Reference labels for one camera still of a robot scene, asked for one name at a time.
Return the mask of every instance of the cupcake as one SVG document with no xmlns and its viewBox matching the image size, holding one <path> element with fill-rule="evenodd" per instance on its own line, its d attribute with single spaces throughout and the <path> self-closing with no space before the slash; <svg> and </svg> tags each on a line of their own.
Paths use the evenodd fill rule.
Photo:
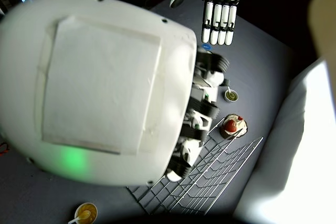
<svg viewBox="0 0 336 224">
<path fill-rule="evenodd" d="M 231 137 L 240 130 L 241 131 L 238 133 L 237 137 L 241 137 L 244 136 L 247 132 L 247 124 L 241 116 L 230 114 L 225 117 L 219 130 L 224 139 Z"/>
</svg>

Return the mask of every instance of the metal wire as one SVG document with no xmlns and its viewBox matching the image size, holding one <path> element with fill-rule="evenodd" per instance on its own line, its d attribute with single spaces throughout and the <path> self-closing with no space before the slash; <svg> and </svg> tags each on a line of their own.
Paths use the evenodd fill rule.
<svg viewBox="0 0 336 224">
<path fill-rule="evenodd" d="M 230 151 L 234 141 L 217 143 L 208 136 L 189 177 L 177 183 L 163 177 L 152 187 L 128 187 L 128 190 L 149 215 L 162 212 L 205 215 L 262 140 L 263 137 L 257 138 Z"/>
</svg>

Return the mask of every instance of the table surface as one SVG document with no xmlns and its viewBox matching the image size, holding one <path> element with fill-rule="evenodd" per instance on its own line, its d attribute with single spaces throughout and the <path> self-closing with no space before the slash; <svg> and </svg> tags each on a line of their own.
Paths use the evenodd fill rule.
<svg viewBox="0 0 336 224">
<path fill-rule="evenodd" d="M 177 9 L 170 9 L 169 1 L 162 2 L 153 11 L 194 30 L 201 45 L 202 0 L 185 0 Z M 239 17 L 235 29 L 232 45 L 212 46 L 212 52 L 230 61 L 226 77 L 231 80 L 231 88 L 239 94 L 237 102 L 227 103 L 222 96 L 226 88 L 219 89 L 221 112 L 215 123 L 231 113 L 241 115 L 247 121 L 248 133 L 234 143 L 239 147 L 268 135 L 286 95 L 293 53 Z M 211 136 L 221 139 L 218 131 Z M 240 170 L 213 206 L 212 213 L 234 210 L 260 149 Z M 1 156 L 0 162 L 0 223 L 67 223 L 76 207 L 87 201 L 97 205 L 96 223 L 100 224 L 144 214 L 124 187 L 89 185 L 42 172 L 14 150 Z"/>
</svg>

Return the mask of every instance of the green light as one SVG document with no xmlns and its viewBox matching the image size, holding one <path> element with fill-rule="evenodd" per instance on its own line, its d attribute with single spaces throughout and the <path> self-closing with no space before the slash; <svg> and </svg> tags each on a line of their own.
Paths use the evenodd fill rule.
<svg viewBox="0 0 336 224">
<path fill-rule="evenodd" d="M 61 152 L 61 164 L 67 172 L 75 176 L 82 176 L 88 171 L 86 151 L 76 147 L 63 147 Z"/>
</svg>

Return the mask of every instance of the white bowl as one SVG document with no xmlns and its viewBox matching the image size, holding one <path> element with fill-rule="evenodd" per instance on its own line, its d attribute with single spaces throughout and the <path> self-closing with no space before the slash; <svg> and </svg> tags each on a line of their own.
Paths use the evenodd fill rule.
<svg viewBox="0 0 336 224">
<path fill-rule="evenodd" d="M 91 222 L 91 223 L 94 223 L 95 220 L 96 220 L 96 218 L 97 218 L 97 216 L 98 216 L 98 209 L 97 209 L 97 206 L 96 206 L 95 204 L 91 203 L 91 202 L 85 202 L 85 203 L 83 203 L 82 205 L 80 205 L 79 207 L 77 207 L 76 212 L 75 212 L 75 218 L 77 218 L 77 216 L 78 216 L 78 211 L 79 211 L 79 209 L 80 209 L 82 206 L 86 205 L 86 204 L 91 204 L 91 205 L 93 205 L 93 206 L 95 207 L 95 209 L 96 209 L 96 212 L 97 212 L 96 217 L 95 217 L 95 219 Z"/>
<path fill-rule="evenodd" d="M 238 101 L 239 96 L 238 96 L 238 93 L 236 91 L 234 91 L 233 89 L 231 89 L 231 93 L 235 94 L 235 96 L 237 97 L 237 99 L 234 100 L 234 101 L 232 101 L 228 97 L 226 97 L 226 94 L 228 92 L 229 92 L 229 90 L 226 90 L 225 93 L 224 93 L 224 99 L 225 99 L 225 101 L 227 101 L 227 102 L 236 102 L 236 101 Z"/>
</svg>

